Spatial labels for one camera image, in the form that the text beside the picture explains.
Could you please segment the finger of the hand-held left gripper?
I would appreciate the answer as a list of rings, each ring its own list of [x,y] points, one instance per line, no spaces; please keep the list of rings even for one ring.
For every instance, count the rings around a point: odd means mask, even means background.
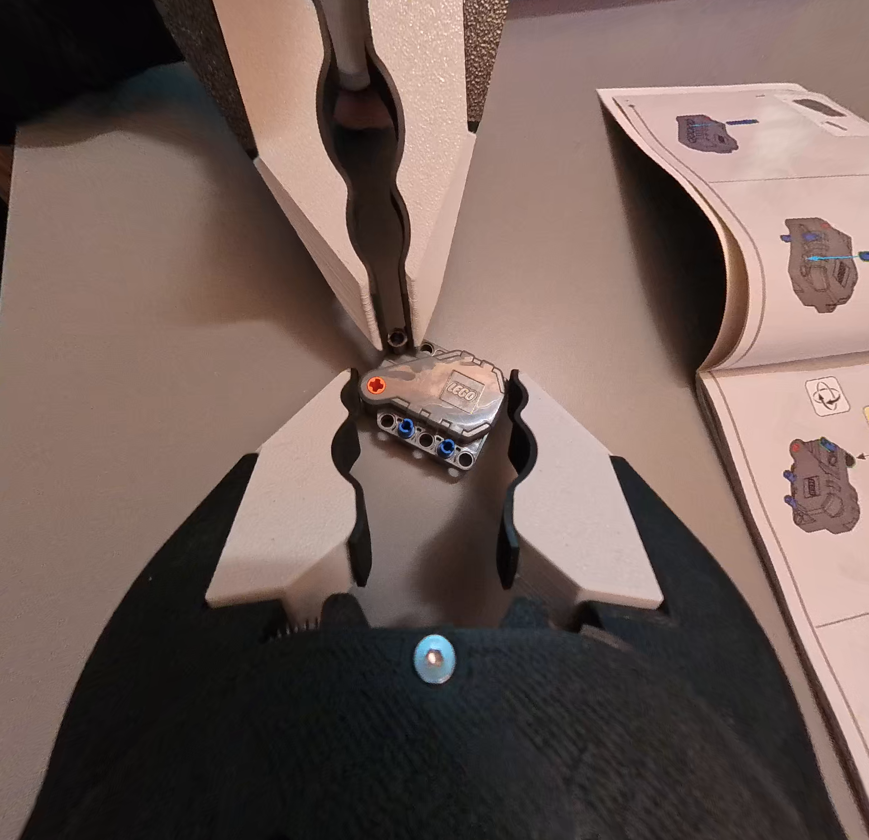
[[[255,139],[255,167],[353,322],[381,350],[349,192],[320,131],[327,50],[313,0],[212,0]]]
[[[419,346],[440,295],[475,143],[463,0],[368,0],[368,7],[375,54],[401,104],[396,185],[409,220],[405,282]]]

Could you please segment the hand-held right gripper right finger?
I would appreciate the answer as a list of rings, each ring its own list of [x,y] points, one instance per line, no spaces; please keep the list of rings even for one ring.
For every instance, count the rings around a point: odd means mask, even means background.
[[[520,370],[506,415],[516,476],[497,538],[502,587],[541,600],[559,628],[588,602],[658,610],[664,595],[607,447]]]

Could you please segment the grey toy motor block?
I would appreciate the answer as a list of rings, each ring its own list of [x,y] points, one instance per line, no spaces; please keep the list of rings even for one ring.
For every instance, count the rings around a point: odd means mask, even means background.
[[[446,350],[428,341],[413,355],[385,359],[358,383],[360,400],[381,433],[456,475],[475,465],[501,414],[506,388],[497,366],[467,350]],[[416,427],[408,440],[396,432],[403,418]],[[450,459],[436,453],[444,437],[456,444]]]

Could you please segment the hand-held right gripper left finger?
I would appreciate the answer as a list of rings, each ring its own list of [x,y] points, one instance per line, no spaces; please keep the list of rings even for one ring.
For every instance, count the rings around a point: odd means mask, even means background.
[[[363,487],[357,370],[344,370],[258,450],[205,599],[212,608],[277,600],[296,627],[332,595],[364,587],[372,540]]]

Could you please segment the person's left hand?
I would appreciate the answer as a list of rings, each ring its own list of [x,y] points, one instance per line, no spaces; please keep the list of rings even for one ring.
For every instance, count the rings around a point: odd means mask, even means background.
[[[390,130],[396,119],[390,105],[372,85],[361,90],[340,87],[335,98],[334,124],[344,130]]]

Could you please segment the building instruction booklet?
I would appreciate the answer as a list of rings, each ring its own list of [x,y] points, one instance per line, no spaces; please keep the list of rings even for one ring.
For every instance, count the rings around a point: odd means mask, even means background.
[[[867,121],[787,83],[597,93],[721,243],[698,393],[867,810]]]

